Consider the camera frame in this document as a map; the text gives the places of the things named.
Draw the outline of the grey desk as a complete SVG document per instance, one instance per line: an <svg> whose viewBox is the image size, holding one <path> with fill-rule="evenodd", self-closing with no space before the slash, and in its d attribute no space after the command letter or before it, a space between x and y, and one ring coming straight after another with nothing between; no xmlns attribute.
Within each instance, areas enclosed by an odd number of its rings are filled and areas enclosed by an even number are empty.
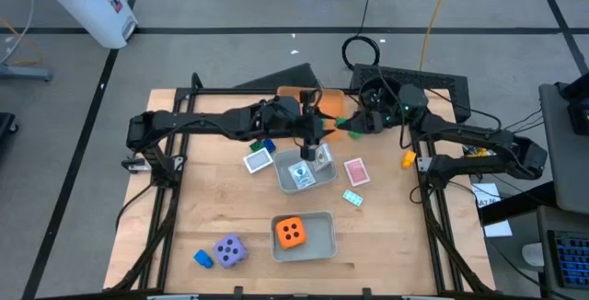
<svg viewBox="0 0 589 300"><path fill-rule="evenodd" d="M573 131L569 103L557 86L538 90L556 202L563 210L589 214L589 136Z"/></svg>

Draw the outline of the black round bucket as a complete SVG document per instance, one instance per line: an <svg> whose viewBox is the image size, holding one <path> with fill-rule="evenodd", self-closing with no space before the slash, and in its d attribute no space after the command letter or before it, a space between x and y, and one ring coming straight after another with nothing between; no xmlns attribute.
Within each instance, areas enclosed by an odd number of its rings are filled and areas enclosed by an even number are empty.
<svg viewBox="0 0 589 300"><path fill-rule="evenodd" d="M360 103L367 112L393 117L407 116L410 110L401 99L402 87L392 77L374 77L359 88Z"/></svg>

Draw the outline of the black floor item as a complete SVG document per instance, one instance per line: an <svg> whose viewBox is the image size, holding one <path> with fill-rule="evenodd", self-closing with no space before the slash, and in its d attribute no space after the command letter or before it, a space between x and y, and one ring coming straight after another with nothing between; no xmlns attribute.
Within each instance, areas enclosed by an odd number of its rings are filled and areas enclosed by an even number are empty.
<svg viewBox="0 0 589 300"><path fill-rule="evenodd" d="M19 130L16 116L8 112L0 112L0 142Z"/></svg>

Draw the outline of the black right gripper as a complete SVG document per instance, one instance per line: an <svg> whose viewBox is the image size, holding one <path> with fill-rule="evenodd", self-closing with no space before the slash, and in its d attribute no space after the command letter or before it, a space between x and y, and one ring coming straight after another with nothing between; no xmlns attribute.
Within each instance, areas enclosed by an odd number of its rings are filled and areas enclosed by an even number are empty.
<svg viewBox="0 0 589 300"><path fill-rule="evenodd" d="M354 133L381 133L401 124L398 107L386 107L381 110L356 111L348 120L350 131Z"/></svg>

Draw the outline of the grey side table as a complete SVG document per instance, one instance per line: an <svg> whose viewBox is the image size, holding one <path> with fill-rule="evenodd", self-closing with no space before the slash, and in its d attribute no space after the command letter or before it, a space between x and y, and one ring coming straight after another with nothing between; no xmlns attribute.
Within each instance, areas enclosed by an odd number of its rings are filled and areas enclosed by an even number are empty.
<svg viewBox="0 0 589 300"><path fill-rule="evenodd" d="M537 210L540 243L544 252L544 275L548 293L567 300L589 300L589 290L559 286L549 251L549 230L589 233L589 214L572 213L541 206Z"/></svg>

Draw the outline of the small teal card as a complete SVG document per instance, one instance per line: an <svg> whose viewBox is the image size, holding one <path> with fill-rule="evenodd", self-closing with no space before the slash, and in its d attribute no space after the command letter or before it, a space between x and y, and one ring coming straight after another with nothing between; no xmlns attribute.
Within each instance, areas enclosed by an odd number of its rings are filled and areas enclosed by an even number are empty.
<svg viewBox="0 0 589 300"><path fill-rule="evenodd" d="M356 207L360 207L364 201L364 198L352 190L346 190L342 194L342 198Z"/></svg>

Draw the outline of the orange foam die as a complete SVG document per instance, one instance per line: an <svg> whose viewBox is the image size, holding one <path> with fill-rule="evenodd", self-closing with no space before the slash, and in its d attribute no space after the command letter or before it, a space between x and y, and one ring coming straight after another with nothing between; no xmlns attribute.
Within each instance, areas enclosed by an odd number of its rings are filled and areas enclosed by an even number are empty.
<svg viewBox="0 0 589 300"><path fill-rule="evenodd" d="M298 216L279 221L275 231L282 249L295 248L306 243L306 230L303 220Z"/></svg>

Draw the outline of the pink playing card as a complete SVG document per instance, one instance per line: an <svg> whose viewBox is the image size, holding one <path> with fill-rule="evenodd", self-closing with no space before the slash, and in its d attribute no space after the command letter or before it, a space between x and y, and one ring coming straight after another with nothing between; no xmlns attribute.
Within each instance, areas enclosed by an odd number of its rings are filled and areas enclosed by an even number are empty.
<svg viewBox="0 0 589 300"><path fill-rule="evenodd" d="M348 179L353 187L363 185L370 181L364 161L361 158L355 158L346 161L343 165Z"/></svg>

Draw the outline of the black vented computer case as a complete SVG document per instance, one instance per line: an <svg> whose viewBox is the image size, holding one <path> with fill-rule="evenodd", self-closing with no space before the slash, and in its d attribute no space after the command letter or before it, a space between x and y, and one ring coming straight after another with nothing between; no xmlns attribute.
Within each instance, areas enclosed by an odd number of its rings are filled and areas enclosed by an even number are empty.
<svg viewBox="0 0 589 300"><path fill-rule="evenodd" d="M350 89L358 90L364 87L366 90L370 86L365 82L374 78L380 82L378 69L379 67L376 65L357 63L352 73ZM388 85L396 93L398 93L398 87L405 84L413 84L421 89L446 89L453 103L456 121L463 123L470 118L468 80L465 76L419 72L393 67L381 67L381 72Z"/></svg>

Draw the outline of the purple foam die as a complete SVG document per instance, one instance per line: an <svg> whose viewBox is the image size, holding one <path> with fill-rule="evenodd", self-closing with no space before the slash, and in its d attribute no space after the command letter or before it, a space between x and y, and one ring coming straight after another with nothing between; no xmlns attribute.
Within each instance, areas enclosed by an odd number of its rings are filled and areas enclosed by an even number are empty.
<svg viewBox="0 0 589 300"><path fill-rule="evenodd" d="M229 234L213 247L214 255L223 268L229 269L248 256L248 251L237 234Z"/></svg>

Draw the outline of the blue white card box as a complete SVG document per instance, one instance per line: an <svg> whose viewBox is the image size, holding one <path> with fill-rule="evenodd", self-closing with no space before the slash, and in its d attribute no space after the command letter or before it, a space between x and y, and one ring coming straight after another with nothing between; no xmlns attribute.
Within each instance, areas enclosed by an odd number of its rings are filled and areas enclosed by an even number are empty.
<svg viewBox="0 0 589 300"><path fill-rule="evenodd" d="M288 168L298 190L314 185L317 181L306 161L300 161Z"/></svg>

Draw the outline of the white computer mouse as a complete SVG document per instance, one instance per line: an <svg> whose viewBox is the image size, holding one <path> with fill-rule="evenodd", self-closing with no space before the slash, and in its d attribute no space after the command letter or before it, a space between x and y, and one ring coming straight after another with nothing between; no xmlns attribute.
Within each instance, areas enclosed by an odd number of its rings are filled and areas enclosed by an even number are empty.
<svg viewBox="0 0 589 300"><path fill-rule="evenodd" d="M533 267L544 267L544 252L540 242L523 245L521 254L524 261Z"/></svg>

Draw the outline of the black bar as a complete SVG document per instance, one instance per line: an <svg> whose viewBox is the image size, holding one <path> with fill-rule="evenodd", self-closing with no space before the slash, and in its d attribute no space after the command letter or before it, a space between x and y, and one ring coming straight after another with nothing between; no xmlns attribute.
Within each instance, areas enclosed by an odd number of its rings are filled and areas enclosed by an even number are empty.
<svg viewBox="0 0 589 300"><path fill-rule="evenodd" d="M540 206L557 207L552 181L479 208L479 219L483 226L492 225L521 214L532 213Z"/></svg>

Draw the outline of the grey plastic bin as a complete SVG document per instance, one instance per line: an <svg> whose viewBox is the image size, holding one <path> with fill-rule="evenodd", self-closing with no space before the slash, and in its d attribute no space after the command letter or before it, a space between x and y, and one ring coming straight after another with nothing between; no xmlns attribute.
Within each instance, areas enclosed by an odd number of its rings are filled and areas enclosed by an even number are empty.
<svg viewBox="0 0 589 300"><path fill-rule="evenodd" d="M306 230L306 243L295 248L282 249L275 231L283 219L298 216ZM276 215L271 220L271 254L278 262L323 260L337 253L334 219L329 212L307 212Z"/></svg>
<svg viewBox="0 0 589 300"><path fill-rule="evenodd" d="M282 191L286 194L295 194L305 190L329 185L338 176L338 171L333 161L328 162L328 164L322 169L315 170L313 163L302 159L297 149L278 152L273 160L279 185ZM304 167L305 171L310 174L315 182L308 186L298 188L291 173L293 166Z"/></svg>

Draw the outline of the colourful keyboard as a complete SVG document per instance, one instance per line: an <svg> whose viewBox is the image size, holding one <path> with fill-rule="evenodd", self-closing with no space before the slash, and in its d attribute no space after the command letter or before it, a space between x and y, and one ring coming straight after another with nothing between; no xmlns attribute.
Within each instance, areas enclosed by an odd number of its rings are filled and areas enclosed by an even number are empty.
<svg viewBox="0 0 589 300"><path fill-rule="evenodd" d="M589 233L549 230L548 239L559 286L589 290Z"/></svg>

